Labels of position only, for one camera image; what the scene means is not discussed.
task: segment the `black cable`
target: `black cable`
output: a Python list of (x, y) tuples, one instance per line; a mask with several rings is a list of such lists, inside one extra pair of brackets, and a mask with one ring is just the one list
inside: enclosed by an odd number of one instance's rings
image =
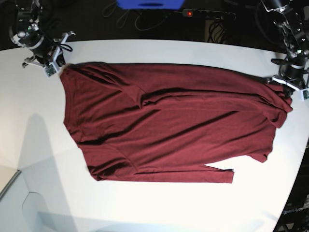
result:
[(223, 34), (223, 36), (221, 37), (220, 43), (223, 44), (224, 42), (227, 42), (229, 38), (229, 34), (226, 32)]
[(72, 52), (73, 48), (67, 44), (64, 43), (56, 43), (53, 39), (51, 39), (49, 37), (49, 35), (47, 35), (43, 30), (40, 30), (40, 32), (46, 37), (46, 39), (49, 40), (49, 42), (51, 42), (54, 46), (60, 47), (60, 49), (66, 50), (68, 52)]
[[(102, 11), (101, 11), (101, 15), (103, 18), (109, 18), (111, 17), (115, 11), (117, 9), (117, 2), (113, 2), (109, 5), (107, 5)], [(118, 29), (122, 29), (127, 22), (127, 19), (129, 17), (131, 10), (126, 10), (125, 13), (117, 20), (116, 22), (116, 27)]]
[(111, 4), (109, 4), (108, 6), (106, 6), (101, 11), (101, 15), (102, 15), (103, 18), (109, 18), (109, 17), (111, 17), (115, 13), (116, 9), (117, 9), (117, 2), (115, 1), (115, 2), (113, 2)]
[(221, 38), (221, 36), (223, 36), (223, 34), (225, 33), (225, 29), (221, 26), (221, 25), (219, 25), (220, 27), (221, 27), (221, 29), (214, 35), (214, 41), (215, 41), (215, 43), (220, 43), (219, 42), (219, 39)]
[(223, 38), (223, 36), (224, 36), (225, 34), (226, 34), (225, 30), (223, 30), (223, 31), (221, 32), (219, 38), (218, 38), (218, 43), (219, 43), (219, 44), (222, 44), (222, 43), (223, 43), (223, 42), (222, 42), (222, 38)]
[(141, 13), (139, 11), (137, 10), (132, 10), (132, 11), (134, 11), (137, 15), (141, 16)]
[(152, 29), (154, 29), (154, 28), (159, 27), (161, 24), (163, 24), (163, 23), (167, 20), (167, 18), (168, 18), (170, 15), (171, 15), (171, 13), (168, 14), (167, 16), (165, 16), (164, 19), (163, 19), (162, 21), (160, 21), (159, 23), (157, 23), (157, 24), (155, 24), (155, 25), (153, 25), (153, 26), (151, 26), (151, 27), (149, 27), (149, 28), (145, 28), (145, 29), (140, 29), (140, 28), (137, 26), (137, 22), (138, 22), (138, 20), (140, 19), (140, 15), (139, 15), (139, 16), (136, 18), (134, 25), (135, 25), (136, 30), (139, 30), (139, 31), (148, 31), (148, 30), (152, 30)]
[(214, 38), (212, 37), (212, 34), (214, 33), (214, 31), (216, 30), (216, 28), (218, 28), (220, 26), (220, 22), (214, 21), (210, 26), (209, 26), (209, 37), (207, 42), (209, 43), (210, 40), (212, 43), (215, 43)]

